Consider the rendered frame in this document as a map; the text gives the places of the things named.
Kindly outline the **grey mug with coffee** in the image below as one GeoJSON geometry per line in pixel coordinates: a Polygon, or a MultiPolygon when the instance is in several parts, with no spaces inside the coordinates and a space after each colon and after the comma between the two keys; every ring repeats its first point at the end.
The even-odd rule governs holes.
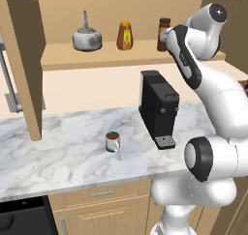
{"type": "Polygon", "coordinates": [[[120,151],[120,135],[118,132],[108,132],[106,134],[106,149],[112,153],[120,151]]]}

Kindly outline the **amber honey bottle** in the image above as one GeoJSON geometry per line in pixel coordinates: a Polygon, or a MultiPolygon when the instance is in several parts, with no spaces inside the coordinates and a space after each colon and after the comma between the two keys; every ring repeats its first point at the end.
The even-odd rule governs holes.
{"type": "Polygon", "coordinates": [[[127,20],[120,22],[116,45],[119,50],[130,50],[133,47],[131,23],[127,20]]]}

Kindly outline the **brown cinnamon bottle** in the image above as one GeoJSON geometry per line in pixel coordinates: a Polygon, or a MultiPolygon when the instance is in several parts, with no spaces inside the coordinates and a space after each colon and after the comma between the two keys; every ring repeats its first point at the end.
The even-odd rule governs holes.
{"type": "MultiPolygon", "coordinates": [[[[158,34],[161,34],[165,29],[170,27],[171,27],[171,20],[168,17],[161,17],[159,22],[158,34]]],[[[167,50],[165,44],[161,40],[158,40],[157,42],[157,50],[161,52],[167,50]]]]}

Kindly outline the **tan open cabinet door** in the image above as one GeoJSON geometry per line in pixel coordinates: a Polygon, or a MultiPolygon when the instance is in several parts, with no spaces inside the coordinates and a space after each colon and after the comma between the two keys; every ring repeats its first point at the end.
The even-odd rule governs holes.
{"type": "Polygon", "coordinates": [[[0,0],[0,32],[32,140],[42,139],[46,39],[39,0],[0,0]]]}
{"type": "Polygon", "coordinates": [[[218,3],[228,11],[228,21],[221,33],[220,50],[226,61],[248,74],[248,0],[202,0],[204,6],[218,3]]]}

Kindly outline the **black coffee machine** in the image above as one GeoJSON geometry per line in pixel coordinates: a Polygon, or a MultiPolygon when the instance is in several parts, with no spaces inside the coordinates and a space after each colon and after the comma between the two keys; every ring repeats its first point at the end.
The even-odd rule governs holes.
{"type": "Polygon", "coordinates": [[[172,149],[179,94],[158,71],[140,72],[139,113],[159,150],[172,149]]]}

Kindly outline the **grey metal kettle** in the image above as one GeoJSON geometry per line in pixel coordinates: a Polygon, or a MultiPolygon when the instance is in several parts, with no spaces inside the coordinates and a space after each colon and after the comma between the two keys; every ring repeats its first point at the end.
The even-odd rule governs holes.
{"type": "Polygon", "coordinates": [[[72,36],[75,50],[90,52],[102,48],[102,34],[88,25],[87,11],[83,11],[83,26],[72,36]]]}

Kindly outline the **light wood drawer front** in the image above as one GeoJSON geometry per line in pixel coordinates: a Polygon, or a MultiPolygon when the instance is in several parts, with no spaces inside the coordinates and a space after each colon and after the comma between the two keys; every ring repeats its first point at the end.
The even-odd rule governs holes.
{"type": "Polygon", "coordinates": [[[48,196],[51,209],[59,211],[80,205],[91,203],[101,203],[107,200],[116,200],[125,197],[143,196],[150,193],[150,179],[132,181],[110,186],[100,186],[92,189],[83,189],[79,191],[68,191],[48,196]],[[91,197],[91,192],[111,191],[114,189],[114,194],[91,197]]]}

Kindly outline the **light wood cupboard door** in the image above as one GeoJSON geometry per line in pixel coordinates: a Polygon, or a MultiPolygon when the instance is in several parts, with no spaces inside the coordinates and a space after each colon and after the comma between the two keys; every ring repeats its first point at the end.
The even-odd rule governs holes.
{"type": "Polygon", "coordinates": [[[237,195],[225,207],[197,206],[190,214],[189,225],[197,235],[229,235],[234,219],[239,215],[244,200],[248,200],[248,177],[235,178],[237,195]]]}
{"type": "Polygon", "coordinates": [[[149,195],[128,197],[54,211],[53,216],[59,235],[64,235],[62,216],[68,235],[145,235],[148,202],[149,195]]]}

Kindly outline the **black dishwasher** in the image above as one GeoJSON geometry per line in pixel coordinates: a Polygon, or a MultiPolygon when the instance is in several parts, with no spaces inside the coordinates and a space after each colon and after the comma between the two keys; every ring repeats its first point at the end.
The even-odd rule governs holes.
{"type": "Polygon", "coordinates": [[[47,196],[0,203],[0,235],[58,235],[47,196]]]}

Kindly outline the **tan wall cabinet with shelf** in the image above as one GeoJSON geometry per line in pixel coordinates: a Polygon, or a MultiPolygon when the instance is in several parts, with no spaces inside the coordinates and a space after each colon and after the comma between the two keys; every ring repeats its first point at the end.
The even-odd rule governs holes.
{"type": "Polygon", "coordinates": [[[159,19],[168,17],[177,25],[199,10],[202,0],[39,0],[39,5],[46,38],[41,63],[45,71],[55,71],[170,63],[171,56],[157,50],[159,19]],[[83,11],[103,37],[103,47],[94,52],[73,48],[83,11]],[[116,45],[123,20],[131,23],[130,50],[116,45]]]}

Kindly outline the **grey metal wall fixture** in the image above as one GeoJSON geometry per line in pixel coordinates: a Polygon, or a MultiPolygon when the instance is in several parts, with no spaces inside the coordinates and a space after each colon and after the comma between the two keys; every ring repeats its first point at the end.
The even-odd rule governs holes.
{"type": "Polygon", "coordinates": [[[2,38],[2,34],[0,33],[0,65],[2,67],[3,70],[3,75],[5,77],[6,83],[7,83],[7,87],[9,90],[9,93],[5,95],[6,101],[7,101],[7,105],[9,107],[9,110],[11,113],[19,113],[22,112],[22,106],[21,106],[21,102],[18,96],[18,93],[15,92],[12,81],[11,81],[11,77],[9,75],[8,72],[8,68],[7,68],[7,64],[5,61],[5,57],[3,54],[3,51],[5,50],[5,45],[3,42],[3,38],[2,38]]]}

